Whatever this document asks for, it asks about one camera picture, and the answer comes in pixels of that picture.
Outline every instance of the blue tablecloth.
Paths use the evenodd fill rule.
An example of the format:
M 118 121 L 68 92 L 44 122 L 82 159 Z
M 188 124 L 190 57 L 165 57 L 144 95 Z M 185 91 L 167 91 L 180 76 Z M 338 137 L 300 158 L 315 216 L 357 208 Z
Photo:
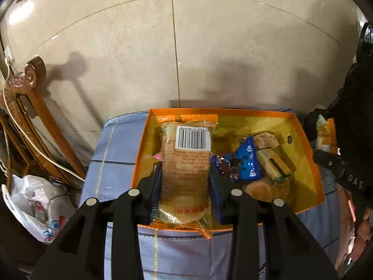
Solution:
M 130 188 L 147 115 L 148 112 L 131 113 L 111 118 L 105 123 L 88 169 L 81 204 L 90 197 L 100 201 L 116 199 Z M 339 203 L 333 174 L 325 168 L 320 168 L 320 173 L 326 200 L 298 216 L 334 264 L 339 248 Z M 112 226 L 108 224 L 106 235 L 105 280 L 111 279 Z M 258 233 L 262 266 L 265 262 L 262 227 L 258 227 Z M 214 235 L 211 242 L 197 233 L 179 231 L 157 231 L 155 239 L 154 229 L 139 227 L 144 278 L 225 280 L 231 239 L 231 231 Z M 154 243 L 157 262 L 154 262 Z

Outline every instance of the white plastic bag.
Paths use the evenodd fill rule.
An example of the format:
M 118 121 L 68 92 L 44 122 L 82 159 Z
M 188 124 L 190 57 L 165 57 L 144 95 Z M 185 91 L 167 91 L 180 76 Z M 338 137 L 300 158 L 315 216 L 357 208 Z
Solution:
M 76 211 L 70 197 L 60 187 L 41 177 L 27 175 L 19 178 L 12 175 L 12 179 L 12 195 L 4 184 L 1 186 L 6 206 L 37 240 L 52 243 L 58 231 Z M 34 218 L 35 204 L 42 206 L 46 214 L 45 223 Z

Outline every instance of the barcode label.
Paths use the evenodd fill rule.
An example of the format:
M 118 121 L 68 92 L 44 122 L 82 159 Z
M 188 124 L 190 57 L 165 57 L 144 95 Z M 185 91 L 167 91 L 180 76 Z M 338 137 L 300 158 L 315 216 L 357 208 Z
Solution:
M 205 127 L 178 126 L 175 148 L 210 151 L 210 133 Z

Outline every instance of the blue snack package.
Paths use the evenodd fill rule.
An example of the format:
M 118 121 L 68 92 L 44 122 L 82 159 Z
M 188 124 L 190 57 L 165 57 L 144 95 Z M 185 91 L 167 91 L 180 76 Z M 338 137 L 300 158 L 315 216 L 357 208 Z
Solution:
M 256 180 L 262 177 L 252 136 L 247 137 L 234 154 L 226 155 L 225 159 L 230 162 L 231 179 L 234 181 Z

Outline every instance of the white stripe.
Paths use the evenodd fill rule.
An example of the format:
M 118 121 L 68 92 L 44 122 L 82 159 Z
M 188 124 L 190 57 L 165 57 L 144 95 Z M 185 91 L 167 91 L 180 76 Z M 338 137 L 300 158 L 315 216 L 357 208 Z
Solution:
M 158 271 L 158 229 L 154 229 L 154 238 L 153 238 L 153 280 L 157 280 L 157 271 Z
M 95 191 L 95 198 L 97 198 L 97 195 L 98 195 L 98 190 L 100 188 L 100 184 L 101 184 L 101 176 L 102 176 L 102 171 L 104 169 L 104 165 L 105 165 L 105 159 L 106 159 L 106 155 L 107 155 L 107 152 L 109 150 L 109 145 L 110 145 L 110 141 L 111 141 L 111 138 L 113 136 L 113 132 L 114 132 L 114 128 L 115 128 L 115 125 L 118 124 L 118 119 L 117 117 L 114 118 L 114 120 L 116 121 L 115 124 L 113 125 L 113 128 L 111 129 L 111 133 L 110 133 L 110 136 L 109 136 L 109 140 L 107 141 L 107 146 L 105 148 L 105 152 L 104 152 L 104 157 L 102 159 L 102 163 L 101 163 L 101 167 L 100 167 L 100 170 L 98 172 L 98 179 L 97 179 L 97 185 L 96 185 L 96 191 Z

